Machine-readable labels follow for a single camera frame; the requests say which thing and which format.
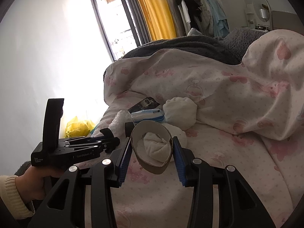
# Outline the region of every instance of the silver screw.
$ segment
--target silver screw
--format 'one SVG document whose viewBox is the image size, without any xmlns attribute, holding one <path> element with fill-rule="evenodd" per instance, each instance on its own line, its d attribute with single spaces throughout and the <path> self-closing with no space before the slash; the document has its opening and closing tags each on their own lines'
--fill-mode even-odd
<svg viewBox="0 0 304 228">
<path fill-rule="evenodd" d="M 102 164 L 104 164 L 104 165 L 107 165 L 107 164 L 110 164 L 111 163 L 111 160 L 110 159 L 104 159 L 103 161 L 102 161 Z"/>
<path fill-rule="evenodd" d="M 198 159 L 198 158 L 195 158 L 195 159 L 193 160 L 193 163 L 194 163 L 194 164 L 201 164 L 201 163 L 202 163 L 202 160 L 201 160 L 201 159 Z"/>
<path fill-rule="evenodd" d="M 70 171 L 70 172 L 77 171 L 77 166 L 76 166 L 76 165 L 72 165 L 72 166 L 69 168 L 69 171 Z"/>
<path fill-rule="evenodd" d="M 230 172 L 234 172 L 235 171 L 235 167 L 233 165 L 228 165 L 227 166 L 227 170 Z"/>
</svg>

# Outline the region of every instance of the rolled white towel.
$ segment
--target rolled white towel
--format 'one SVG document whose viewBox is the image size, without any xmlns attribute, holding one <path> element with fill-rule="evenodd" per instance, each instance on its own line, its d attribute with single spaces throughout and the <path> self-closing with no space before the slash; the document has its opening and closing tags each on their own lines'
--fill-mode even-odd
<svg viewBox="0 0 304 228">
<path fill-rule="evenodd" d="M 174 97 L 163 105 L 166 122 L 185 131 L 196 122 L 197 105 L 188 97 Z"/>
<path fill-rule="evenodd" d="M 167 123 L 162 123 L 162 125 L 168 129 L 172 138 L 177 136 L 182 147 L 185 148 L 187 146 L 187 137 L 184 131 Z M 165 162 L 170 155 L 169 143 L 154 133 L 147 133 L 143 138 L 143 143 L 147 155 L 157 161 Z"/>
</svg>

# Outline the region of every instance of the bedsheet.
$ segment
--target bedsheet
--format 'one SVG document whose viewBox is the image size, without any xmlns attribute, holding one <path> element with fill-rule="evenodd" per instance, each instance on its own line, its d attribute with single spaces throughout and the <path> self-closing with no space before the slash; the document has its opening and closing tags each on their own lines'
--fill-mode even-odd
<svg viewBox="0 0 304 228">
<path fill-rule="evenodd" d="M 288 30 L 263 35 L 236 66 L 177 49 L 121 59 L 107 69 L 109 109 L 93 136 L 146 96 L 161 104 L 189 97 L 198 110 L 187 147 L 212 166 L 235 165 L 280 227 L 304 192 L 303 60 L 304 37 Z M 191 199 L 173 162 L 153 175 L 134 155 L 125 183 L 112 189 L 118 227 L 186 227 Z"/>
</svg>

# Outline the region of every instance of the human hand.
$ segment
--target human hand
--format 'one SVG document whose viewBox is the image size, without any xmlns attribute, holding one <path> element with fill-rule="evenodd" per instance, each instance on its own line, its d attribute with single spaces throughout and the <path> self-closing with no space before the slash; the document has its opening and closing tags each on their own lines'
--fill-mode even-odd
<svg viewBox="0 0 304 228">
<path fill-rule="evenodd" d="M 27 204 L 32 200 L 44 199 L 44 177 L 61 177 L 63 173 L 63 170 L 52 167 L 30 166 L 22 176 L 16 177 L 15 185 L 21 199 Z"/>
</svg>

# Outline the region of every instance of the yellow curtain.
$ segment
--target yellow curtain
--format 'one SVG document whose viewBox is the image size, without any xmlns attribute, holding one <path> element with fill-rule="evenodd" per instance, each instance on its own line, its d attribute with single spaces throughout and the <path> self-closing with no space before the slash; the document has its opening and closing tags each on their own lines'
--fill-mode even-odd
<svg viewBox="0 0 304 228">
<path fill-rule="evenodd" d="M 151 40 L 176 38 L 167 0 L 138 0 L 145 17 Z"/>
</svg>

